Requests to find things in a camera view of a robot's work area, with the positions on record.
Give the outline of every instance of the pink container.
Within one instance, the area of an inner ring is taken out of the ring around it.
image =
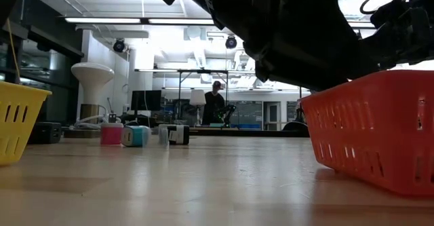
[[[101,145],[120,145],[123,124],[101,124]]]

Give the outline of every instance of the door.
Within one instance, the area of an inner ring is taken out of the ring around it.
[[[267,103],[267,130],[280,130],[280,102]]]

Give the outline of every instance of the desk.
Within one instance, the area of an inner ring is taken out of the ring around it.
[[[33,145],[0,168],[0,225],[432,225],[412,200],[319,165],[307,138]]]

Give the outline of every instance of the red plastic basket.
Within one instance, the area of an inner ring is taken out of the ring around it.
[[[320,164],[434,195],[434,71],[383,71],[302,99]]]

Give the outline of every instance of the plastic basket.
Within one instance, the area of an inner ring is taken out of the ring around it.
[[[320,164],[434,195],[434,71],[383,71],[302,99]]]
[[[0,166],[20,160],[50,91],[0,82]]]

